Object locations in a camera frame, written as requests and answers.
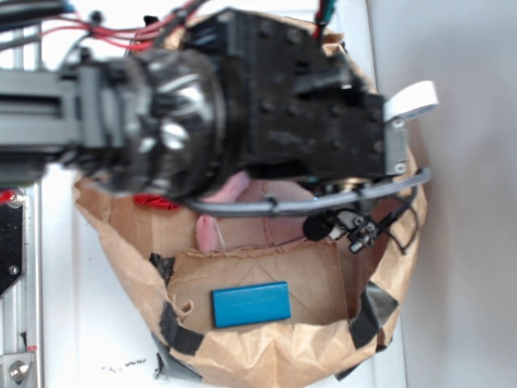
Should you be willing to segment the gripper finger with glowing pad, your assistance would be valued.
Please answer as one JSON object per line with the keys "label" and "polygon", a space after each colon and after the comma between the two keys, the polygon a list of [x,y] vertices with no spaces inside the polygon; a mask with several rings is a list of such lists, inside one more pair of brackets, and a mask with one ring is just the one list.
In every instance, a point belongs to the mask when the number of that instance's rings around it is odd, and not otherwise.
{"label": "gripper finger with glowing pad", "polygon": [[383,121],[393,119],[413,120],[439,105],[435,84],[432,81],[416,82],[399,91],[384,104]]}

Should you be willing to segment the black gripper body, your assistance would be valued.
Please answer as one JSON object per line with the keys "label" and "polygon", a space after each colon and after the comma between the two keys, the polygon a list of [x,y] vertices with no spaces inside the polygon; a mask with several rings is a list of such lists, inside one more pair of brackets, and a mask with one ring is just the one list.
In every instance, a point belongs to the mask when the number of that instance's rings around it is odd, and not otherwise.
{"label": "black gripper body", "polygon": [[187,30],[225,94],[229,161],[254,179],[378,180],[406,171],[405,136],[342,52],[304,24],[227,8]]}

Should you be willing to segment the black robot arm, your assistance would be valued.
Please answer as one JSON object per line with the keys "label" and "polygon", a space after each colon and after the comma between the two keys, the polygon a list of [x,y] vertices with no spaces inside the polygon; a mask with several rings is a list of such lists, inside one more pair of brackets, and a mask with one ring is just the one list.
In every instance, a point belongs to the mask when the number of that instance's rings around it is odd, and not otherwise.
{"label": "black robot arm", "polygon": [[239,172],[328,203],[389,196],[431,173],[406,176],[406,139],[384,108],[307,27],[226,9],[189,26],[175,49],[3,70],[1,185],[59,163],[111,193],[203,211]]}

